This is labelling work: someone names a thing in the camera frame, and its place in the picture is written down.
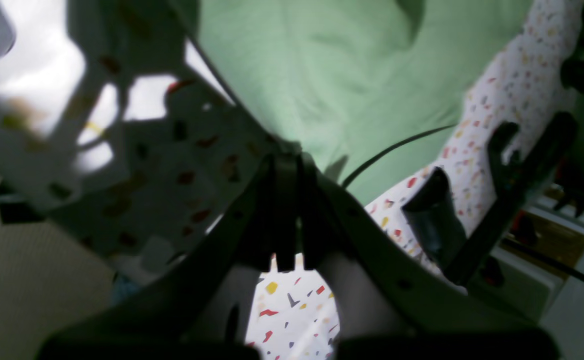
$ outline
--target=black cable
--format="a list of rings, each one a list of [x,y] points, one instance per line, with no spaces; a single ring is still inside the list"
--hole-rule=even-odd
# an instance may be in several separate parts
[[[532,258],[539,260],[539,262],[542,262],[543,264],[555,268],[560,272],[566,273],[569,276],[572,276],[573,278],[581,280],[584,283],[584,273],[578,271],[577,269],[573,269],[570,266],[567,266],[565,264],[562,264],[561,262],[558,262],[557,260],[554,260],[552,257],[548,257],[543,255],[542,253],[538,253],[537,251],[534,251],[533,249],[527,246],[523,246],[518,242],[512,241],[511,239],[503,239],[502,243],[514,250],[521,251],[521,253],[529,255]]]
[[[395,143],[394,145],[391,145],[390,147],[386,148],[385,150],[377,153],[377,155],[375,155],[374,157],[372,157],[370,160],[367,160],[366,162],[363,162],[363,164],[361,164],[361,166],[359,166],[358,168],[356,168],[356,170],[352,171],[352,173],[350,173],[345,180],[343,180],[342,183],[342,187],[343,189],[346,189],[350,184],[352,184],[352,182],[354,182],[354,179],[356,179],[359,175],[361,175],[361,173],[363,173],[363,171],[365,171],[367,168],[369,168],[370,166],[372,166],[372,164],[376,163],[379,161],[379,159],[385,157],[385,155],[387,155],[388,153],[390,153],[392,150],[396,150],[398,148],[401,148],[401,146],[404,146],[406,144],[409,144],[413,141],[417,141],[418,139],[427,137],[429,135],[438,133],[442,130],[445,129],[450,129],[457,126],[455,125],[448,125],[448,126],[443,126],[443,127],[438,127],[436,129],[432,129],[432,130],[427,130],[425,132],[422,132],[420,134],[416,134],[414,136],[410,136],[407,139],[403,139],[397,143]]]

